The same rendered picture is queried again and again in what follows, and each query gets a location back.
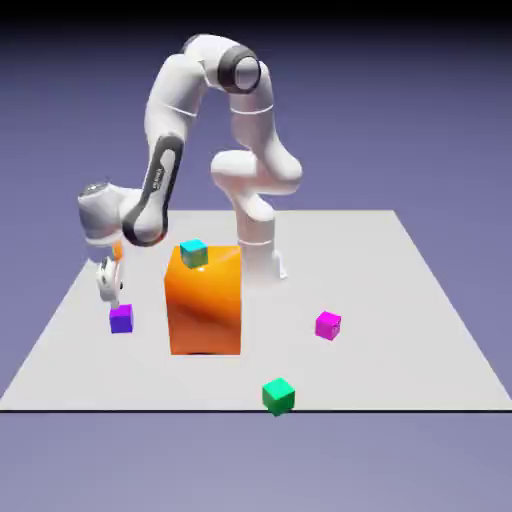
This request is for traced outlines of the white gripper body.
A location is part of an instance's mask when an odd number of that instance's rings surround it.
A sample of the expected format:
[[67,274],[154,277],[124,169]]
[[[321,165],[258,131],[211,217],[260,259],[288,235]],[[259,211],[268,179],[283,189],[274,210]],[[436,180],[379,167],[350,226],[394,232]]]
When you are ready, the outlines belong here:
[[122,262],[104,257],[96,272],[100,297],[104,302],[118,303],[122,289]]

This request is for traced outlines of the small purple cube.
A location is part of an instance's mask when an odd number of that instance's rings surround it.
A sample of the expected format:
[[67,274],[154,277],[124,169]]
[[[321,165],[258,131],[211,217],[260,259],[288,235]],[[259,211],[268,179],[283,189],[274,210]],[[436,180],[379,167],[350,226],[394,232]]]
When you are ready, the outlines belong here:
[[131,304],[121,304],[109,312],[110,329],[113,334],[133,331],[133,308]]

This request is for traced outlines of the small cyan cube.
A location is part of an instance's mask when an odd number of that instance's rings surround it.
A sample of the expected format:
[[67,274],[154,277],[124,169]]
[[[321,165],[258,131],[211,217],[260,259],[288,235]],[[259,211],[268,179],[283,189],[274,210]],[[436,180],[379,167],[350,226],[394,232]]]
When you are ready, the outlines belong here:
[[190,269],[205,266],[208,263],[208,246],[200,239],[184,241],[180,244],[180,256]]

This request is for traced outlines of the small green cube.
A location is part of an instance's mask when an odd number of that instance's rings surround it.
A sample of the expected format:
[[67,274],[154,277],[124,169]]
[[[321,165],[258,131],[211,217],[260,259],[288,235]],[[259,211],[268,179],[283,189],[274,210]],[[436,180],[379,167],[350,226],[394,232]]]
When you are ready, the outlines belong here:
[[288,413],[295,405],[295,389],[282,377],[262,387],[262,402],[275,417]]

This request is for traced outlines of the small magenta cube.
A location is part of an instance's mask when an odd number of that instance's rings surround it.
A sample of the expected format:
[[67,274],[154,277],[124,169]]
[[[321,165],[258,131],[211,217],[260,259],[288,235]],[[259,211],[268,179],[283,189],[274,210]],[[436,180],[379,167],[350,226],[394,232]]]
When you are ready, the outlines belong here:
[[323,311],[315,321],[315,335],[332,341],[340,332],[341,316]]

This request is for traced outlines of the large orange box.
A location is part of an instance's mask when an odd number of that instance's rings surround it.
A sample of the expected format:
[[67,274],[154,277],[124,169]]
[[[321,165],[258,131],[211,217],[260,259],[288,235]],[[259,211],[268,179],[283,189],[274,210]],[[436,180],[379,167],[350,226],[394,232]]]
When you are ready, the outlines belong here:
[[174,247],[164,277],[173,355],[241,353],[241,250],[210,246],[208,263],[189,268]]

